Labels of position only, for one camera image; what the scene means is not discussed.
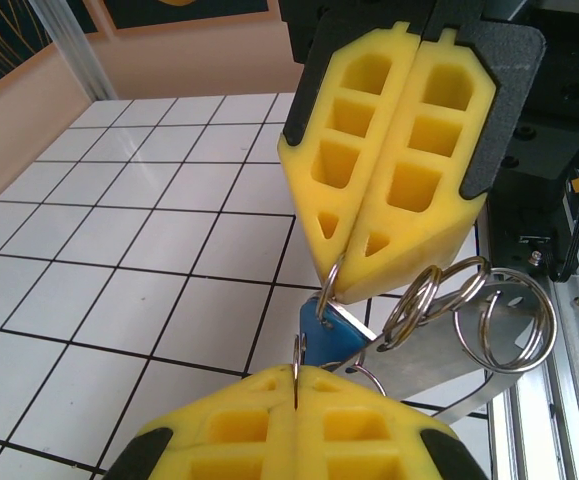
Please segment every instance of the black plastic bracket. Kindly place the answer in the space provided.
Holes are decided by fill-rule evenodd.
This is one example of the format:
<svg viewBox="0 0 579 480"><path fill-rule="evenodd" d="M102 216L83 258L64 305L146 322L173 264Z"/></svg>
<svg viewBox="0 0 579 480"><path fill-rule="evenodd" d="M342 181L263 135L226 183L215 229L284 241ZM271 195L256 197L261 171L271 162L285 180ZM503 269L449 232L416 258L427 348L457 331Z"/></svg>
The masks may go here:
<svg viewBox="0 0 579 480"><path fill-rule="evenodd" d="M428 41L437 41L444 28L455 28L458 30L456 43L475 52L497 86L460 186L460 195L467 200L489 191L544 55L545 40L540 31L532 27L481 20L483 7L482 0L383 0L361 2L352 7L345 3L321 11L284 128L289 145L300 144L304 137L334 52L376 28L391 28L397 21L409 22L409 31L421 34L423 40ZM291 14L285 15L285 10L283 19L289 22Z"/></svg>

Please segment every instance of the rectangular cutout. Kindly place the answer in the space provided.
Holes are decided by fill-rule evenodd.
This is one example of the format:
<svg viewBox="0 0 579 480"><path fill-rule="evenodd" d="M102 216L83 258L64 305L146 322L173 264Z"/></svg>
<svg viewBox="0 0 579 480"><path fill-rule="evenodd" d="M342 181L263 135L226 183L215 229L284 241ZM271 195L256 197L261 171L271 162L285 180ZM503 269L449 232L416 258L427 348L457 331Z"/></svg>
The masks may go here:
<svg viewBox="0 0 579 480"><path fill-rule="evenodd" d="M210 443L264 442L267 440L267 410L234 410L216 414L209 424Z"/></svg>
<svg viewBox="0 0 579 480"><path fill-rule="evenodd" d="M453 122L426 116L416 117L408 146L423 152L451 157L461 131L462 126Z"/></svg>
<svg viewBox="0 0 579 480"><path fill-rule="evenodd" d="M427 79L423 103L467 110L473 96L473 82L459 65L436 65Z"/></svg>
<svg viewBox="0 0 579 480"><path fill-rule="evenodd" d="M405 471L395 455L357 455L327 459L329 480L405 480Z"/></svg>
<svg viewBox="0 0 579 480"><path fill-rule="evenodd" d="M351 180L360 152L355 148L321 140L318 156L311 167L311 176L316 182L334 188L345 188Z"/></svg>
<svg viewBox="0 0 579 480"><path fill-rule="evenodd" d="M262 458L196 458L191 463L191 480L260 480L261 478Z"/></svg>
<svg viewBox="0 0 579 480"><path fill-rule="evenodd" d="M335 98L328 128L364 138L373 118L374 109L345 98Z"/></svg>
<svg viewBox="0 0 579 480"><path fill-rule="evenodd" d="M436 193L442 175L410 163L398 163L391 181L387 203L410 212L424 212Z"/></svg>
<svg viewBox="0 0 579 480"><path fill-rule="evenodd" d="M391 60L368 54L349 64L342 77L342 86L352 90L380 95L391 69Z"/></svg>
<svg viewBox="0 0 579 480"><path fill-rule="evenodd" d="M390 437L384 417L367 408L327 412L324 417L324 436L325 442L388 440Z"/></svg>

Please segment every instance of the metal frame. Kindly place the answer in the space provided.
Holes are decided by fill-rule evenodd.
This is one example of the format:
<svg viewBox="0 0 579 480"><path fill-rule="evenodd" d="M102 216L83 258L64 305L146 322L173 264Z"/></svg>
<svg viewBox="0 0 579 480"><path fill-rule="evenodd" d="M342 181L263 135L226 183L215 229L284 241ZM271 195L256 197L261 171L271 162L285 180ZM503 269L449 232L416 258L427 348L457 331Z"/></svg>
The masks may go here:
<svg viewBox="0 0 579 480"><path fill-rule="evenodd" d="M487 256L486 213L478 227ZM543 366L488 406L494 479L579 479L579 272L543 286L559 319L558 338Z"/></svg>

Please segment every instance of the screw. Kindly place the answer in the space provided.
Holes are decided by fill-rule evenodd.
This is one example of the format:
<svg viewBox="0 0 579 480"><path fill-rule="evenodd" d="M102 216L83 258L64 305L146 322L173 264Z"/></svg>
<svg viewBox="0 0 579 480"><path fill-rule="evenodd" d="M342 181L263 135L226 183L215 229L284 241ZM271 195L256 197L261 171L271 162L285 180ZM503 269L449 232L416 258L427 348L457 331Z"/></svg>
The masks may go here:
<svg viewBox="0 0 579 480"><path fill-rule="evenodd" d="M534 250L533 252L531 252L531 257L529 257L529 263L531 265L533 265L534 267L539 267L541 261L542 261L542 253L540 253L538 250Z"/></svg>

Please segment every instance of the yellow foam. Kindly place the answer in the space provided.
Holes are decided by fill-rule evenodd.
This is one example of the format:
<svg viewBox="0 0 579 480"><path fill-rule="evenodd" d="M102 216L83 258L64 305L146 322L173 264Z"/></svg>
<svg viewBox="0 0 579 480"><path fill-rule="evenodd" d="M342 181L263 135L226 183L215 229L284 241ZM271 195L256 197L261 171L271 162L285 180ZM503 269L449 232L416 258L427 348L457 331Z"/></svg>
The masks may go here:
<svg viewBox="0 0 579 480"><path fill-rule="evenodd" d="M495 94L471 49L446 30L423 42L365 192L336 283L353 303L448 266L486 195L459 189Z"/></svg>
<svg viewBox="0 0 579 480"><path fill-rule="evenodd" d="M335 52L302 142L278 146L321 279L347 248L382 140L418 48L408 24Z"/></svg>
<svg viewBox="0 0 579 480"><path fill-rule="evenodd" d="M486 195L465 200L459 189L496 87L455 33L418 43L398 24L339 50L303 142L280 140L321 280L345 255L340 302L449 265L484 204Z"/></svg>
<svg viewBox="0 0 579 480"><path fill-rule="evenodd" d="M275 367L146 425L173 430L150 480L440 480L419 432L446 425L315 367Z"/></svg>

